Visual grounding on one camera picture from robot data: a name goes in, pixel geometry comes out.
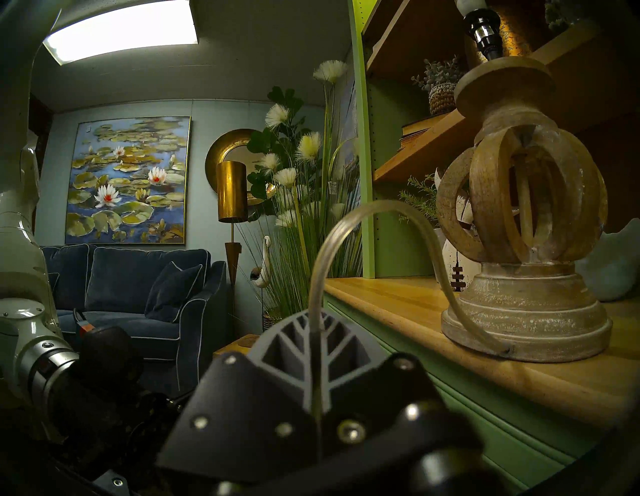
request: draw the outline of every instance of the water lily painting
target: water lily painting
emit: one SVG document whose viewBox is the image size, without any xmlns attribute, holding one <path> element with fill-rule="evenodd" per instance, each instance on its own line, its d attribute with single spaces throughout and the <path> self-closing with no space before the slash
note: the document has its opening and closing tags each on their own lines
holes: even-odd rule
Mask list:
<svg viewBox="0 0 640 496">
<path fill-rule="evenodd" d="M 190 117 L 81 123 L 65 242 L 184 244 L 190 124 Z"/>
</svg>

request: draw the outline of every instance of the ceiling light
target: ceiling light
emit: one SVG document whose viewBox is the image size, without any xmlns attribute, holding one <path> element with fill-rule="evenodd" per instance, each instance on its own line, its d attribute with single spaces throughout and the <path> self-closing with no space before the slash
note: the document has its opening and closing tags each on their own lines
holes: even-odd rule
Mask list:
<svg viewBox="0 0 640 496">
<path fill-rule="evenodd" d="M 189 0 L 165 0 L 113 10 L 76 22 L 44 40 L 60 65 L 130 48 L 197 43 Z"/>
</svg>

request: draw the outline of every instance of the gray lattice gripper part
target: gray lattice gripper part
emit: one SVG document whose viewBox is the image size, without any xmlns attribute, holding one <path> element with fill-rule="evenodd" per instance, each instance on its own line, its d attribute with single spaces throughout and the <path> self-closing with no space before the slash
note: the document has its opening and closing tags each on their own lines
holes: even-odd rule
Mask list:
<svg viewBox="0 0 640 496">
<path fill-rule="evenodd" d="M 323 411 L 331 410 L 331 391 L 371 369 L 387 357 L 378 341 L 358 324 L 322 310 L 319 342 L 310 338 L 304 310 L 267 330 L 247 357 L 266 371 L 282 390 L 311 412 L 312 347 L 320 359 Z"/>
</svg>

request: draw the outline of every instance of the screw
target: screw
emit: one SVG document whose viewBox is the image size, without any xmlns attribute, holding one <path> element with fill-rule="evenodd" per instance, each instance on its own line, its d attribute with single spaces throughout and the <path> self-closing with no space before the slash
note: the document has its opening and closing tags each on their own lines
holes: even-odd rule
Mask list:
<svg viewBox="0 0 640 496">
<path fill-rule="evenodd" d="M 278 426 L 276 427 L 276 434 L 278 435 L 278 437 L 281 437 L 281 438 L 290 436 L 292 432 L 293 432 L 293 426 L 288 422 L 282 422 L 281 424 L 278 424 Z"/>
<path fill-rule="evenodd" d="M 360 443 L 366 436 L 366 429 L 356 420 L 343 420 L 338 425 L 338 439 L 345 444 Z"/>
<path fill-rule="evenodd" d="M 396 358 L 394 360 L 394 365 L 403 371 L 410 371 L 415 368 L 415 364 L 411 360 L 403 356 L 401 356 L 400 358 Z"/>
<path fill-rule="evenodd" d="M 196 417 L 195 419 L 193 419 L 193 421 L 191 423 L 192 423 L 193 427 L 195 427 L 197 430 L 201 431 L 205 427 L 207 427 L 207 425 L 209 424 L 209 419 L 207 417 L 205 417 L 204 415 L 200 415 L 200 416 Z"/>
<path fill-rule="evenodd" d="M 442 404 L 438 401 L 419 401 L 408 404 L 404 409 L 404 416 L 407 420 L 416 420 L 430 410 L 442 410 L 442 408 Z"/>
</svg>

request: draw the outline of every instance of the blue velvet sofa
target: blue velvet sofa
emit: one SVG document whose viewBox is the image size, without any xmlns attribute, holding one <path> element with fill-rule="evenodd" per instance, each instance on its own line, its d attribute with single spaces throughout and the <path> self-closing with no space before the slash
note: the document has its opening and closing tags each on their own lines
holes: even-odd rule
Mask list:
<svg viewBox="0 0 640 496">
<path fill-rule="evenodd" d="M 195 387 L 212 353 L 234 340 L 228 318 L 227 264 L 206 250 L 137 250 L 90 244 L 44 246 L 47 270 L 59 274 L 53 298 L 64 338 L 79 349 L 72 315 L 81 310 L 96 327 L 119 326 L 145 359 L 143 387 L 178 396 Z M 175 322 L 145 317 L 156 277 L 173 262 L 202 265 Z"/>
</svg>

